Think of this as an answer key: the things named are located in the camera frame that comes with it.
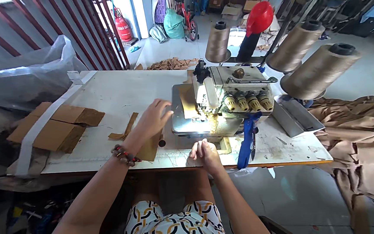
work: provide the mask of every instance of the sewing machine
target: sewing machine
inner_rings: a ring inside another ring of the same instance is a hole
[[[278,80],[275,77],[266,79],[257,67],[206,67],[201,60],[193,75],[192,84],[178,84],[172,88],[172,131],[176,135],[233,136],[242,130],[243,120],[250,114],[260,112],[259,121],[263,121],[273,111],[270,83]],[[186,118],[179,91],[191,85],[196,116]]]

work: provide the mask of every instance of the right hand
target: right hand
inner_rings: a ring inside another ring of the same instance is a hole
[[[213,177],[218,173],[225,171],[221,164],[219,153],[217,153],[216,146],[213,143],[208,142],[206,138],[194,143],[189,157],[193,160],[200,157],[204,169]]]

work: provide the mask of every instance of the children's bicycle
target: children's bicycle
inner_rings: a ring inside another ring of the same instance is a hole
[[[185,10],[184,3],[178,3],[177,10],[179,14],[182,13],[182,15],[184,16],[185,24],[188,29],[188,36],[185,37],[186,42],[188,37],[192,41],[199,40],[199,30],[197,28],[196,22],[194,22],[193,20],[194,14],[192,14],[192,12],[189,9],[187,9],[187,11]]]

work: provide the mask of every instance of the cardboard piece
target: cardboard piece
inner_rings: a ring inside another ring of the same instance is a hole
[[[157,154],[158,142],[161,138],[161,131],[155,134],[153,137],[148,139],[145,144],[141,147],[137,153],[137,157],[144,161],[153,162],[155,160],[155,155]]]
[[[178,88],[178,92],[183,105],[184,118],[192,119],[200,117],[197,111],[196,99],[194,98],[194,87],[193,85],[183,85]]]
[[[131,132],[132,125],[134,124],[137,117],[138,117],[138,113],[133,112],[131,115],[131,118],[129,119],[128,124],[126,125],[125,132],[123,134],[111,133],[109,134],[108,137],[113,140],[125,140],[128,134]]]
[[[142,67],[142,64],[138,64],[134,70],[144,70],[144,68]]]
[[[210,0],[209,8],[221,8],[224,0]]]
[[[155,62],[147,67],[147,70],[186,70],[191,66],[197,65],[197,61],[199,61],[197,58],[179,60],[177,57],[173,57],[172,59]]]
[[[242,16],[242,5],[234,4],[225,6],[221,12],[221,18],[226,20],[238,20]]]
[[[51,102],[42,102],[29,115],[40,117],[51,104]],[[99,125],[104,115],[104,112],[99,112],[95,109],[63,104],[56,110],[50,119],[72,124],[85,124],[94,127]]]
[[[20,121],[18,127],[8,136],[7,140],[21,143],[34,123],[51,104],[51,102],[42,102]],[[83,135],[86,126],[97,126],[104,115],[104,112],[95,109],[63,104],[37,135],[33,147],[71,153]]]
[[[134,124],[137,117],[138,117],[138,113],[136,112],[132,113],[131,118],[129,119],[128,125],[126,126],[124,134],[111,133],[109,134],[108,137],[113,140],[125,140],[128,134],[131,132],[132,125]],[[161,131],[155,134],[153,137],[151,137],[145,142],[145,144],[141,147],[141,149],[137,153],[136,157],[138,157],[141,160],[145,160],[145,161],[150,161],[150,162],[154,161],[155,155],[157,154],[158,142],[161,139]]]
[[[28,115],[22,119],[20,125],[8,136],[7,140],[21,143],[24,136],[38,119],[39,117],[34,115]],[[35,138],[33,146],[40,149],[62,151],[70,154],[79,142],[85,129],[85,127],[80,125],[49,120]]]
[[[244,12],[251,12],[252,8],[257,4],[260,3],[261,1],[251,1],[247,0],[245,3],[245,6],[243,7]]]

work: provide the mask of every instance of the gas cylinder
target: gas cylinder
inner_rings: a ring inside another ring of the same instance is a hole
[[[125,19],[122,17],[121,10],[116,8],[115,11],[115,26],[118,30],[119,38],[125,42],[132,40],[131,30]]]

